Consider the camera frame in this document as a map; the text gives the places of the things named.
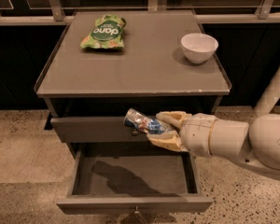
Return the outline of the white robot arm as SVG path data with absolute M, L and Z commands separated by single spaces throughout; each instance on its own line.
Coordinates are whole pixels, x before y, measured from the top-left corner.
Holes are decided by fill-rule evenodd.
M 252 123 L 194 115 L 180 111 L 160 112 L 157 119 L 173 127 L 150 134 L 157 147 L 198 157 L 219 157 L 258 175 L 280 180 L 280 115 L 267 114 Z

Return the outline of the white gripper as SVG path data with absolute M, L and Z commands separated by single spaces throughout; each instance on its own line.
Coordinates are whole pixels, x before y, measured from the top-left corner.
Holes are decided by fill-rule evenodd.
M 210 135 L 217 118 L 214 115 L 184 111 L 163 111 L 156 115 L 158 120 L 168 123 L 180 132 L 147 134 L 147 139 L 157 147 L 174 152 L 190 152 L 194 156 L 210 157 Z

